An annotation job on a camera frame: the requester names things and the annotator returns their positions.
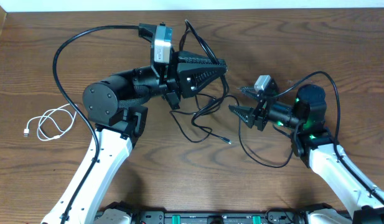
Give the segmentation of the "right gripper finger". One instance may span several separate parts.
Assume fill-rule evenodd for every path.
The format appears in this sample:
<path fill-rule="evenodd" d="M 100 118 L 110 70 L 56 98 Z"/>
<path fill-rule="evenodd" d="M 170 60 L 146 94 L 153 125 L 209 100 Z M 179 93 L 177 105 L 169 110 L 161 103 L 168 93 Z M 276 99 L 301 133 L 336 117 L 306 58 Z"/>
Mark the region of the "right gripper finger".
<path fill-rule="evenodd" d="M 253 100 L 264 100 L 264 96 L 263 96 L 263 93 L 264 91 L 259 89 L 259 90 L 256 90 L 254 87 L 252 86 L 241 86 L 241 87 L 238 87 L 238 89 L 244 94 L 246 95 L 247 97 L 253 99 Z"/>
<path fill-rule="evenodd" d="M 232 113 L 237 115 L 249 128 L 254 126 L 256 120 L 254 108 L 240 105 L 229 105 L 228 108 Z"/>

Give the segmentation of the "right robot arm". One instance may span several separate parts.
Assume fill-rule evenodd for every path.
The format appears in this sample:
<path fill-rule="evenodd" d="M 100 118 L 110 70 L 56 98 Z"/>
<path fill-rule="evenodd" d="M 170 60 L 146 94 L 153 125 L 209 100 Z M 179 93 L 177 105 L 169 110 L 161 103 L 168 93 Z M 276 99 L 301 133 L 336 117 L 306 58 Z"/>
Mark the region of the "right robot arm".
<path fill-rule="evenodd" d="M 230 111 L 249 128 L 264 130 L 267 123 L 291 130 L 292 153 L 332 189 L 351 216 L 352 223 L 384 223 L 384 191 L 379 189 L 348 157 L 337 134 L 325 126 L 325 91 L 304 85 L 293 105 L 278 100 L 275 83 L 244 86 L 256 107 L 231 105 Z"/>

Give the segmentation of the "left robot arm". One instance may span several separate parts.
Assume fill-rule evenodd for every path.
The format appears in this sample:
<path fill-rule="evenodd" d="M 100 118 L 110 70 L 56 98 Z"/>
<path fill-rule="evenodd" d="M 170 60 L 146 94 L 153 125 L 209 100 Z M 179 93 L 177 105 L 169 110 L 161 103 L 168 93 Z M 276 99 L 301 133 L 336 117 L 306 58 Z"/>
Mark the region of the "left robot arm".
<path fill-rule="evenodd" d="M 223 59 L 180 51 L 166 62 L 153 60 L 148 66 L 118 72 L 87 86 L 83 104 L 88 122 L 95 123 L 91 143 L 42 223 L 93 223 L 113 177 L 144 132 L 148 113 L 144 104 L 161 96 L 177 109 L 181 98 L 197 95 L 226 72 Z"/>

